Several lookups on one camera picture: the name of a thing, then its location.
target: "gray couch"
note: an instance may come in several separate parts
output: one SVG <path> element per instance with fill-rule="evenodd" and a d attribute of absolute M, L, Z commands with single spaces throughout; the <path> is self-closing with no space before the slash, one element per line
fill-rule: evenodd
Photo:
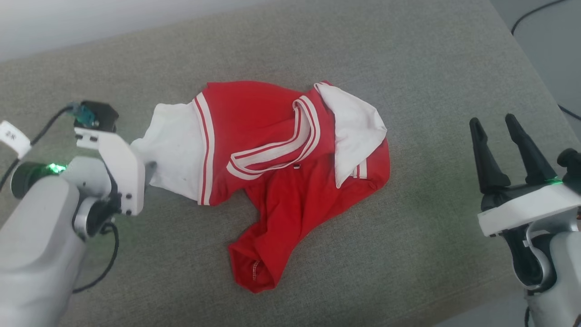
<path fill-rule="evenodd" d="M 257 218 L 242 192 L 201 207 L 150 188 L 139 217 L 117 218 L 112 271 L 72 297 L 62 326 L 425 326 L 518 289 L 508 248 L 478 226 L 468 121 L 480 118 L 514 183 L 525 170 L 507 112 L 551 163 L 580 147 L 488 0 L 288 0 L 9 61 L 0 118 L 33 135 L 68 101 L 106 101 L 131 141 L 157 103 L 242 79 L 297 90 L 327 79 L 375 105 L 388 128 L 388 184 L 316 228 L 279 286 L 258 295 L 234 282 L 227 252 Z M 68 118 L 29 159 L 87 153 Z M 0 167 L 12 159 L 2 147 Z M 2 192 L 0 223 L 16 203 Z M 112 236 L 90 241 L 79 284 L 112 248 Z"/>

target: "striped trim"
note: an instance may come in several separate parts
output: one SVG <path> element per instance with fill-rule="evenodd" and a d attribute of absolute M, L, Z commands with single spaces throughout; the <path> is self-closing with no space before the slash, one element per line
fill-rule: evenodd
<path fill-rule="evenodd" d="M 353 178 L 367 179 L 367 159 L 358 164 L 350 176 Z"/>
<path fill-rule="evenodd" d="M 309 124 L 301 110 L 294 108 L 294 111 L 295 128 L 293 136 L 288 141 L 270 143 L 259 148 L 236 152 L 231 156 L 232 162 L 238 167 L 248 167 L 274 160 L 300 148 L 309 136 Z"/>
<path fill-rule="evenodd" d="M 296 117 L 295 135 L 293 135 L 293 138 L 291 138 L 287 142 L 271 143 L 261 148 L 256 148 L 244 152 L 237 152 L 236 154 L 233 154 L 227 166 L 228 171 L 232 175 L 245 180 L 257 179 L 264 172 L 274 169 L 285 168 L 297 161 L 305 159 L 308 155 L 310 155 L 313 152 L 321 138 L 321 126 L 319 124 L 315 105 L 311 102 L 311 100 L 309 100 L 309 98 L 303 95 L 293 102 L 293 108 L 295 110 Z M 279 158 L 283 155 L 289 154 L 300 148 L 300 146 L 303 144 L 305 144 L 305 146 L 303 147 L 301 154 L 295 160 L 283 164 L 281 163 L 278 165 L 274 165 L 272 167 L 262 170 L 252 170 L 247 168 L 249 165 L 258 164 L 261 162 L 268 162 L 276 158 Z M 273 146 L 274 147 L 281 146 L 283 147 L 284 151 L 280 151 L 278 148 L 273 148 Z M 244 157 L 244 155 L 246 154 L 250 154 L 251 159 L 246 159 L 248 158 Z"/>
<path fill-rule="evenodd" d="M 200 178 L 200 189 L 198 192 L 198 204 L 210 205 L 210 196 L 212 193 L 212 179 L 214 172 L 214 125 L 212 124 L 212 117 L 210 115 L 210 108 L 206 102 L 203 93 L 198 94 L 194 98 L 196 102 L 196 113 L 201 122 L 202 141 L 206 149 L 204 156 L 204 164 L 202 168 L 202 178 Z"/>
<path fill-rule="evenodd" d="M 240 179 L 243 180 L 254 180 L 257 179 L 258 177 L 262 176 L 262 174 L 256 174 L 256 175 L 250 175 L 247 174 L 245 172 L 241 172 L 237 167 L 235 167 L 232 164 L 232 161 L 229 161 L 228 164 L 226 165 L 226 170 L 228 170 L 228 172 Z"/>
<path fill-rule="evenodd" d="M 358 167 L 359 178 L 367 179 L 367 159 L 363 160 Z"/>
<path fill-rule="evenodd" d="M 256 267 L 258 267 L 258 264 L 260 263 L 260 261 L 255 261 L 254 264 L 252 265 L 252 280 L 256 281 Z"/>

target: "white sleeve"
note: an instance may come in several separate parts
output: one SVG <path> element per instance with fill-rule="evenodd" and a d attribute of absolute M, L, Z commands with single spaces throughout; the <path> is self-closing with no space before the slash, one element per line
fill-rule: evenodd
<path fill-rule="evenodd" d="M 144 137 L 131 148 L 144 162 L 157 163 L 150 185 L 197 200 L 203 143 L 194 110 L 192 103 L 158 104 Z"/>
<path fill-rule="evenodd" d="M 379 147 L 387 129 L 377 109 L 338 87 L 315 84 L 325 105 L 335 115 L 335 184 L 347 177 L 367 178 L 366 158 Z"/>

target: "red fabric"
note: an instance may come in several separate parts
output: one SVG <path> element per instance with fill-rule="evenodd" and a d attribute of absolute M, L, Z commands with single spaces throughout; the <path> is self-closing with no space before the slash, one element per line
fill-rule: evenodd
<path fill-rule="evenodd" d="M 311 230 L 383 187 L 390 172 L 387 141 L 367 158 L 367 180 L 348 177 L 337 189 L 333 167 L 329 154 L 245 188 L 260 220 L 229 247 L 237 283 L 253 293 L 273 289 Z"/>
<path fill-rule="evenodd" d="M 317 128 L 311 132 L 319 133 L 318 142 L 312 144 L 313 151 L 300 162 L 308 162 L 322 155 L 333 153 L 335 150 L 334 122 L 322 104 L 322 99 L 315 89 L 306 94 L 288 90 L 268 83 L 256 81 L 236 81 L 229 83 L 208 83 L 202 91 L 209 112 L 210 119 L 201 113 L 199 96 L 194 99 L 200 112 L 200 121 L 203 124 L 203 135 L 214 141 L 214 155 L 206 158 L 202 184 L 208 183 L 206 172 L 211 167 L 211 196 L 209 205 L 217 205 L 229 199 L 233 192 L 248 185 L 261 183 L 259 179 L 244 180 L 233 176 L 227 165 L 231 162 L 231 155 L 236 152 L 259 148 L 265 144 L 281 143 L 291 140 L 295 129 L 295 112 L 293 102 L 302 95 L 307 96 L 316 111 Z M 313 119 L 313 114 L 303 114 L 302 119 Z M 249 165 L 252 170 L 266 169 L 278 164 L 296 159 L 304 147 L 311 144 L 304 143 L 295 151 L 281 155 L 273 160 Z M 258 154 L 266 149 L 253 151 Z M 267 177 L 276 170 L 265 173 Z"/>
<path fill-rule="evenodd" d="M 260 212 L 260 220 L 229 247 L 235 279 L 251 292 L 273 289 L 302 238 L 389 178 L 384 140 L 367 158 L 367 179 L 359 178 L 358 166 L 355 177 L 336 188 L 334 117 L 315 89 L 209 83 L 195 104 L 206 142 L 198 203 L 217 205 L 245 189 Z M 293 132 L 305 122 L 299 130 L 308 138 L 296 142 L 300 137 Z M 283 151 L 289 144 L 296 146 Z M 273 167 L 280 168 L 254 173 Z"/>

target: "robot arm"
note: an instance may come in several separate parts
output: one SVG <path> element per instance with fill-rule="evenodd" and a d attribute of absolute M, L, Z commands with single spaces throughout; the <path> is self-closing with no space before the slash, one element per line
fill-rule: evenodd
<path fill-rule="evenodd" d="M 113 214 L 143 209 L 155 163 L 144 165 L 114 133 L 113 108 L 88 101 L 81 106 L 88 123 L 77 116 L 77 145 L 98 150 L 102 160 L 75 157 L 56 171 L 25 162 L 12 177 L 13 194 L 22 200 L 0 230 L 0 326 L 56 326 L 86 241 Z"/>
<path fill-rule="evenodd" d="M 477 118 L 470 121 L 480 191 L 478 214 L 485 236 L 501 236 L 512 254 L 517 279 L 526 290 L 535 326 L 578 326 L 581 314 L 581 154 L 565 150 L 557 159 L 568 168 L 556 179 L 532 139 L 513 115 L 506 123 L 527 171 L 512 186 L 487 146 Z"/>

